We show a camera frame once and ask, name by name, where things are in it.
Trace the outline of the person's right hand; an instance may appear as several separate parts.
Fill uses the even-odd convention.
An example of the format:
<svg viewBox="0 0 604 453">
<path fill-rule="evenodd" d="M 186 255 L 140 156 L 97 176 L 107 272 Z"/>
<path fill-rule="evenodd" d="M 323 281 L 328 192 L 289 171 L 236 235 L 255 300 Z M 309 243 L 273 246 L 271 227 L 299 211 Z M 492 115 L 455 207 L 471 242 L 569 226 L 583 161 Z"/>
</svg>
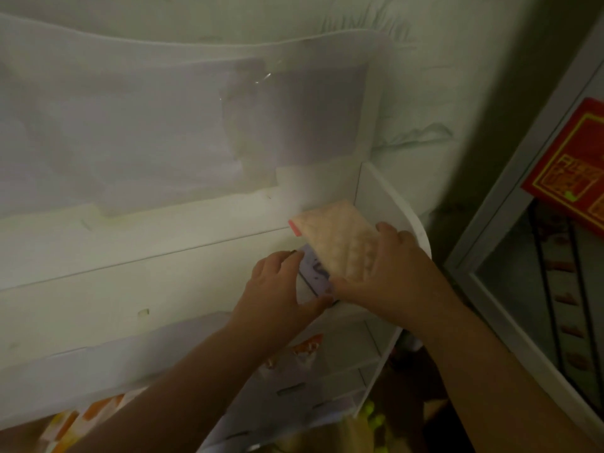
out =
<svg viewBox="0 0 604 453">
<path fill-rule="evenodd" d="M 371 274 L 362 281 L 372 287 L 372 296 L 367 301 L 346 302 L 426 340 L 456 316 L 463 303 L 410 232 L 398 231 L 386 222 L 376 228 L 376 259 Z"/>
</svg>

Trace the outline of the person's left hand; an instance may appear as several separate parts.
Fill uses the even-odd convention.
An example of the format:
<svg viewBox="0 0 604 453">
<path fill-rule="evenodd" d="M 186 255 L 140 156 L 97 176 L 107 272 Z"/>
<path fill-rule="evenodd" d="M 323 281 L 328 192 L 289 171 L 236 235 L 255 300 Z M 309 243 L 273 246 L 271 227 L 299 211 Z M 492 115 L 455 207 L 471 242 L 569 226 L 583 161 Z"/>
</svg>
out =
<svg viewBox="0 0 604 453">
<path fill-rule="evenodd" d="M 308 326 L 295 324 L 298 268 L 304 253 L 279 251 L 257 262 L 227 329 L 246 349 L 265 359 Z"/>
</svg>

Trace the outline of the small white purple card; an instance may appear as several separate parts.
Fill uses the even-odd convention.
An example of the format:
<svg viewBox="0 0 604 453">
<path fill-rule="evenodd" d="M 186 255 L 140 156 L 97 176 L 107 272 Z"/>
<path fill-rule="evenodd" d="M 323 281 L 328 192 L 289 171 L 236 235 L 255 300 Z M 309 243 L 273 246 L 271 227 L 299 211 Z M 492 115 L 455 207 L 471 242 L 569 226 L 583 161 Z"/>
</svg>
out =
<svg viewBox="0 0 604 453">
<path fill-rule="evenodd" d="M 312 247 L 306 243 L 298 251 L 304 253 L 304 257 L 299 264 L 298 274 L 310 291 L 315 297 L 333 294 L 332 285 L 329 281 L 330 275 Z"/>
</svg>

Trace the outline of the beige waffle cloth pink edge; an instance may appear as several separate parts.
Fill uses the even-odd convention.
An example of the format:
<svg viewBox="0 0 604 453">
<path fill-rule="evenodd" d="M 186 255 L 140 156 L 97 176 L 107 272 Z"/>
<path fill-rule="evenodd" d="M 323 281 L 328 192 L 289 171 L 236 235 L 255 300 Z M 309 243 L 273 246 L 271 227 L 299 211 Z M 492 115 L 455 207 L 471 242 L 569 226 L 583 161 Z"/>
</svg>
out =
<svg viewBox="0 0 604 453">
<path fill-rule="evenodd" d="M 364 281 L 376 259 L 379 234 L 348 200 L 300 213 L 288 221 L 329 274 Z"/>
</svg>

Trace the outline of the person's left forearm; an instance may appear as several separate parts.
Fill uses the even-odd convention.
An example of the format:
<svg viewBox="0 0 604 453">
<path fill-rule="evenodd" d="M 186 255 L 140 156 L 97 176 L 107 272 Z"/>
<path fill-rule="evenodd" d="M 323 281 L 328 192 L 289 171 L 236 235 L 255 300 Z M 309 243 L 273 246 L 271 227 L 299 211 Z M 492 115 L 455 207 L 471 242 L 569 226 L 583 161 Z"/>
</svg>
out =
<svg viewBox="0 0 604 453">
<path fill-rule="evenodd" d="M 226 325 L 66 453 L 195 453 L 256 369 L 291 339 L 282 326 Z"/>
</svg>

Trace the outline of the person's right forearm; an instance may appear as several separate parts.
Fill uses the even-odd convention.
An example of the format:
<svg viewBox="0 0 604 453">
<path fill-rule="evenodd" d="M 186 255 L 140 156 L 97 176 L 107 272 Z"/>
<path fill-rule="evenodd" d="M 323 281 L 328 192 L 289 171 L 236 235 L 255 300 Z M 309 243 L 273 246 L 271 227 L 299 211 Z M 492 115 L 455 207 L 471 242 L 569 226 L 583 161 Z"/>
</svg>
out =
<svg viewBox="0 0 604 453">
<path fill-rule="evenodd" d="M 416 335 L 476 453 L 604 453 L 455 294 L 427 304 Z"/>
</svg>

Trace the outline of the white packet orange print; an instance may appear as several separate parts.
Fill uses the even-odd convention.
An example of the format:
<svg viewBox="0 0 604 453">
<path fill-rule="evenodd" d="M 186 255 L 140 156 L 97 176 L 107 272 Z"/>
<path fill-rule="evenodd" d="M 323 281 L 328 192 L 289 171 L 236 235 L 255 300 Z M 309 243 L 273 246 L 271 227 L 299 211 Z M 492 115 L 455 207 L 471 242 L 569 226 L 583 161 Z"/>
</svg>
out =
<svg viewBox="0 0 604 453">
<path fill-rule="evenodd" d="M 294 362 L 302 370 L 310 370 L 316 361 L 324 337 L 323 333 L 319 333 L 279 351 L 262 363 L 259 368 L 260 373 L 265 376 L 275 374 L 279 369 L 285 368 L 289 362 Z"/>
</svg>

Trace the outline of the yellow green object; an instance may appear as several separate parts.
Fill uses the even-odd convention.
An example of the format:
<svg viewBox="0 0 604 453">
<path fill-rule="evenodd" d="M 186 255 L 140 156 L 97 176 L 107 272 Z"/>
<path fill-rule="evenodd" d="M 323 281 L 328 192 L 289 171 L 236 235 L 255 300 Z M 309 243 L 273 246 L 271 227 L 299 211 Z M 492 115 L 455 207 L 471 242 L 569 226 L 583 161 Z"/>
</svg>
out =
<svg viewBox="0 0 604 453">
<path fill-rule="evenodd" d="M 357 418 L 366 422 L 373 435 L 373 453 L 389 453 L 386 434 L 386 416 L 381 413 L 371 399 L 367 399 L 360 407 Z"/>
</svg>

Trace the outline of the white shelf unit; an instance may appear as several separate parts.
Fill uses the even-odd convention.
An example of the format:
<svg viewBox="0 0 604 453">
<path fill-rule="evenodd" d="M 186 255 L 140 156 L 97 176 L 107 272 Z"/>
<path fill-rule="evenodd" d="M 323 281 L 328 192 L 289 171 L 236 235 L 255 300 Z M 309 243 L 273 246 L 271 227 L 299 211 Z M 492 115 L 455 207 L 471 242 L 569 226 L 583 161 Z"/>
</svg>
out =
<svg viewBox="0 0 604 453">
<path fill-rule="evenodd" d="M 277 168 L 273 187 L 115 217 L 0 218 L 0 431 L 145 385 L 223 325 L 257 260 L 303 245 L 293 215 L 342 199 L 431 255 L 371 162 Z"/>
</svg>

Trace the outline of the black window grille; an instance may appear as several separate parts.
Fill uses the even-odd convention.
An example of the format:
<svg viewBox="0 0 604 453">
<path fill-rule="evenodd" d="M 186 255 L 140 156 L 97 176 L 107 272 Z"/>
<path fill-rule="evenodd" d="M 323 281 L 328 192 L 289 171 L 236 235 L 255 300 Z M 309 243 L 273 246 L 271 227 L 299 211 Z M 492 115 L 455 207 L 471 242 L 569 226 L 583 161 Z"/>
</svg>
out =
<svg viewBox="0 0 604 453">
<path fill-rule="evenodd" d="M 604 419 L 604 239 L 537 199 L 528 216 L 556 365 Z"/>
</svg>

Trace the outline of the red paper decoration gold print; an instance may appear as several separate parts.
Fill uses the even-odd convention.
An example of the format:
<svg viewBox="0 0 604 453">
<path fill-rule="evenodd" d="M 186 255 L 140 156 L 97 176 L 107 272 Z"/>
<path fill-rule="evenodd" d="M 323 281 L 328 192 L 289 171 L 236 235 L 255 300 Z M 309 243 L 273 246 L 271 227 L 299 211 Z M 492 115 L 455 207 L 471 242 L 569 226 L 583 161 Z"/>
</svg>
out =
<svg viewBox="0 0 604 453">
<path fill-rule="evenodd" d="M 604 238 L 604 101 L 583 99 L 521 188 Z"/>
</svg>

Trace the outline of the orange white patterned packet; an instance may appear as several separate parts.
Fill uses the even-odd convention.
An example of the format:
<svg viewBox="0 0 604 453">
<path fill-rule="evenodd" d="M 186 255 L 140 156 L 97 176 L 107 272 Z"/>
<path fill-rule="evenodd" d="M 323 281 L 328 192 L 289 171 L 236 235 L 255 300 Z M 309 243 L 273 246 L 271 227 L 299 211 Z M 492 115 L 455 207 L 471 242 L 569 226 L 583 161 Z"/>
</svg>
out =
<svg viewBox="0 0 604 453">
<path fill-rule="evenodd" d="M 98 400 L 55 415 L 36 443 L 36 453 L 65 453 L 76 442 L 130 403 L 146 388 Z"/>
</svg>

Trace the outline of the white window frame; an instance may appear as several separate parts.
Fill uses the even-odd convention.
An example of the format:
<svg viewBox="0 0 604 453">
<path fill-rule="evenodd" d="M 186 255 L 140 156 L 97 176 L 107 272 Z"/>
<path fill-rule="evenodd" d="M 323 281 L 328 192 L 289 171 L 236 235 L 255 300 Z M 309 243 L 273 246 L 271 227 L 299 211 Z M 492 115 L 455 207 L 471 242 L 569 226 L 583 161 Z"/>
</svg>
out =
<svg viewBox="0 0 604 453">
<path fill-rule="evenodd" d="M 537 198 L 521 188 L 549 144 L 588 97 L 604 98 L 604 8 L 445 266 L 540 386 L 604 448 L 604 419 L 556 365 L 550 315 L 528 215 L 529 206 Z"/>
</svg>

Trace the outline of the white paper sheet on wall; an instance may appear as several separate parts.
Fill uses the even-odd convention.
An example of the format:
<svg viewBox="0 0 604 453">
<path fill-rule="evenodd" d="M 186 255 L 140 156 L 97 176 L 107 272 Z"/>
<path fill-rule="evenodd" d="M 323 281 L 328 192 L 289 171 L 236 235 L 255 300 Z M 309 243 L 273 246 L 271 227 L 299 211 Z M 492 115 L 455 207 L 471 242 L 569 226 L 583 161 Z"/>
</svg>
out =
<svg viewBox="0 0 604 453">
<path fill-rule="evenodd" d="M 0 13 L 0 219 L 125 214 L 255 191 L 360 155 L 369 30 L 260 45 L 161 43 Z"/>
</svg>

